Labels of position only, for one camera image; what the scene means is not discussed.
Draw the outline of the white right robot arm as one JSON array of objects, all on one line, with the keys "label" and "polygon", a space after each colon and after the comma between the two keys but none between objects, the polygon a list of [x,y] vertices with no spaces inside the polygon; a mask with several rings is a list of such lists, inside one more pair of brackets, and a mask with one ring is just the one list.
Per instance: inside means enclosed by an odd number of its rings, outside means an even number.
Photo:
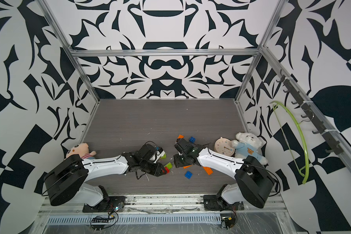
[{"label": "white right robot arm", "polygon": [[184,138],[176,140],[175,148],[178,151],[174,156],[176,167],[209,167],[236,180],[236,184],[226,185],[221,190],[220,197],[228,204],[247,201],[262,209],[276,184],[270,172],[252,156],[245,159],[224,156],[207,146],[193,144]]}]

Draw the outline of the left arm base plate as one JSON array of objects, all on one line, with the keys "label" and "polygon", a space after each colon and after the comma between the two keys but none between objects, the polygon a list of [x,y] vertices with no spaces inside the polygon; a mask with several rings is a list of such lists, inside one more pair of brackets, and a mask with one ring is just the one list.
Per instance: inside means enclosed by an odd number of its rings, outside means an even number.
[{"label": "left arm base plate", "polygon": [[110,212],[120,212],[124,208],[126,197],[125,196],[113,196],[108,199],[103,199],[96,206],[84,205],[82,212],[83,213],[110,213]]}]

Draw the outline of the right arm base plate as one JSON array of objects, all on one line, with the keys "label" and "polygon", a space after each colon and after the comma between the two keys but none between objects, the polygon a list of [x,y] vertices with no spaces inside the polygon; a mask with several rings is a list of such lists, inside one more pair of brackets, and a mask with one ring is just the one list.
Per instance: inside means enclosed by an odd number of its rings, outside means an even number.
[{"label": "right arm base plate", "polygon": [[209,211],[243,211],[245,210],[243,202],[229,204],[218,195],[203,196],[204,209]]}]

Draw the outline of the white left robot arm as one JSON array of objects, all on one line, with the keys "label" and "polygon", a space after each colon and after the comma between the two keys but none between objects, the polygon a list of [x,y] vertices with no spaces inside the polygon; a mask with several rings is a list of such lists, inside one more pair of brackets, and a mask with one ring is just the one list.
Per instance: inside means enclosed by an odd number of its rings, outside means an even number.
[{"label": "white left robot arm", "polygon": [[168,168],[159,162],[165,155],[161,147],[147,142],[137,151],[97,159],[96,152],[90,151],[87,143],[81,143],[70,149],[64,161],[44,177],[43,195],[48,196],[52,206],[83,203],[92,210],[105,211],[112,205],[111,198],[103,186],[92,186],[88,181],[138,171],[156,177],[165,175]]}]

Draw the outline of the long green lego brick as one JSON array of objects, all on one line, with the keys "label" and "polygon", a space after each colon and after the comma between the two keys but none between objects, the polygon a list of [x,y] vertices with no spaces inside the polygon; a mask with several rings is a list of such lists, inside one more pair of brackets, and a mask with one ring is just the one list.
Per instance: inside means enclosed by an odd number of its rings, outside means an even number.
[{"label": "long green lego brick", "polygon": [[167,164],[165,165],[165,167],[166,167],[167,169],[171,170],[172,167],[173,167],[173,165],[172,165],[171,162],[169,162],[169,163],[167,163]]}]

